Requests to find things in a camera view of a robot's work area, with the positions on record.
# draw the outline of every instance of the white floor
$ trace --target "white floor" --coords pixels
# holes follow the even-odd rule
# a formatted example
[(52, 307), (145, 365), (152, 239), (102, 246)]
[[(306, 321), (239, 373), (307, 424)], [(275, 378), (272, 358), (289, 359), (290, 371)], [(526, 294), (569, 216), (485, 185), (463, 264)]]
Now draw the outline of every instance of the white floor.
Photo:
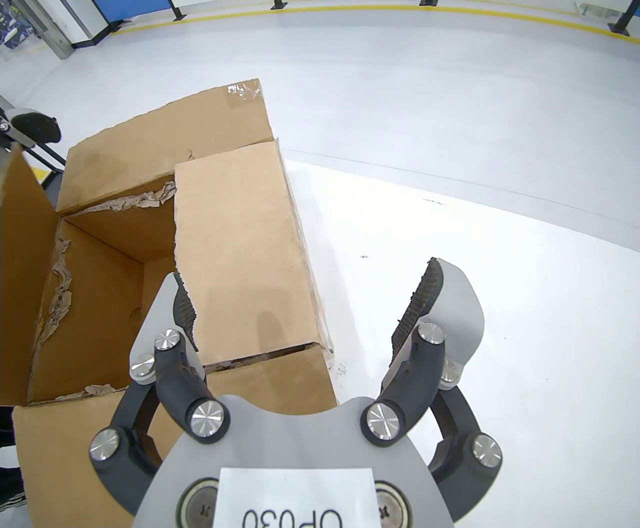
[(635, 44), (522, 20), (357, 11), (122, 33), (53, 71), (47, 53), (21, 58), (24, 82), (0, 75), (0, 93), (55, 115), (61, 152), (173, 99), (259, 77), (291, 159), (640, 250)]
[[(388, 182), (292, 162), (287, 173), (340, 402), (378, 396), (391, 333), (430, 257), (474, 287), (484, 337), (460, 389), (504, 464), (456, 526), (637, 526), (640, 253)], [(409, 436), (424, 460), (442, 439), (430, 413)]]

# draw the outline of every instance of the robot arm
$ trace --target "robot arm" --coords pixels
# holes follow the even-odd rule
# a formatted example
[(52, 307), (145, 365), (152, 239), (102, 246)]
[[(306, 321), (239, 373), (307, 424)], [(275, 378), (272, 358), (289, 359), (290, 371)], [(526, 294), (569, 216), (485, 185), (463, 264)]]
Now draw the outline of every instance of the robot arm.
[[(438, 287), (422, 288), (425, 282)], [(460, 304), (470, 300), (471, 307)], [(456, 302), (464, 322), (457, 326), (447, 309)], [(371, 467), (383, 528), (451, 527), (495, 480), (499, 446), (481, 432), (457, 380), (442, 386), (447, 360), (461, 372), (484, 326), (458, 268), (429, 263), (394, 333), (394, 359), (378, 398), (354, 398), (315, 415), (279, 415), (236, 396), (214, 398), (191, 338), (194, 317), (179, 276), (168, 275), (131, 352), (134, 381), (90, 447), (97, 475), (136, 515), (135, 527), (210, 527), (222, 467)], [(185, 432), (162, 462), (148, 436), (160, 402)], [(407, 433), (429, 407), (443, 440), (427, 466)]]

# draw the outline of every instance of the epoxy floor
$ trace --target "epoxy floor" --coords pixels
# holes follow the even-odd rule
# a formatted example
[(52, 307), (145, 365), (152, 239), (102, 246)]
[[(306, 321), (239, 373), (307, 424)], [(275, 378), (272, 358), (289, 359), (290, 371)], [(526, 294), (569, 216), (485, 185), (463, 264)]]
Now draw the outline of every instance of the epoxy floor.
[(123, 32), (64, 62), (47, 53), (0, 64), (11, 67), (0, 93), (56, 116), (63, 154), (171, 100), (259, 77), (289, 159), (640, 250), (636, 44), (497, 17), (355, 11)]

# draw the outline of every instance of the screw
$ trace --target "screw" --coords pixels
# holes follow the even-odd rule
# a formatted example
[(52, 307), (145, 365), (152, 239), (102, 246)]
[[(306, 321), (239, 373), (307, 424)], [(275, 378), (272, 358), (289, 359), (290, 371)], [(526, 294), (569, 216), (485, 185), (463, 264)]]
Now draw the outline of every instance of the screw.
[(376, 438), (393, 440), (400, 433), (397, 414), (384, 403), (374, 403), (367, 411), (367, 425)]
[(198, 405), (193, 414), (189, 426), (194, 435), (200, 438), (213, 436), (225, 420), (225, 410), (215, 400), (207, 400)]
[(502, 449), (489, 435), (477, 435), (474, 438), (472, 451), (476, 460), (485, 467), (496, 467), (502, 460)]
[(96, 461), (107, 460), (118, 449), (120, 435), (115, 429), (103, 429), (93, 437), (89, 455)]
[(173, 328), (165, 330), (163, 333), (158, 334), (156, 337), (156, 349), (157, 350), (169, 350), (176, 346), (180, 341), (180, 333)]
[(418, 325), (418, 335), (432, 345), (439, 345), (444, 341), (444, 332), (435, 323), (420, 323)]
[(391, 484), (376, 481), (381, 528), (407, 528), (409, 509), (404, 497)]
[(460, 379), (460, 372), (458, 367), (453, 361), (449, 361), (445, 358), (444, 365), (442, 367), (442, 376), (440, 377), (442, 381), (446, 381), (447, 383), (457, 383)]
[(156, 358), (151, 352), (145, 352), (136, 358), (136, 363), (131, 365), (131, 376), (144, 378), (154, 370)]

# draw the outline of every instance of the cardboard box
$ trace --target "cardboard box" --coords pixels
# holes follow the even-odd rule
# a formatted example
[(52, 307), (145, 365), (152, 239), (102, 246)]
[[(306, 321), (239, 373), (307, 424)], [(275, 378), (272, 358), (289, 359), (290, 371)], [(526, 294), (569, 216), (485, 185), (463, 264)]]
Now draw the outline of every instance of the cardboard box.
[[(2, 193), (0, 403), (21, 406), (17, 448), (36, 528), (131, 524), (87, 453), (121, 393), (91, 394), (129, 384), (131, 345), (176, 262), (214, 394), (283, 413), (335, 406), (328, 336), (257, 80), (82, 141), (57, 212), (17, 150)], [(178, 434), (159, 412), (161, 454)]]

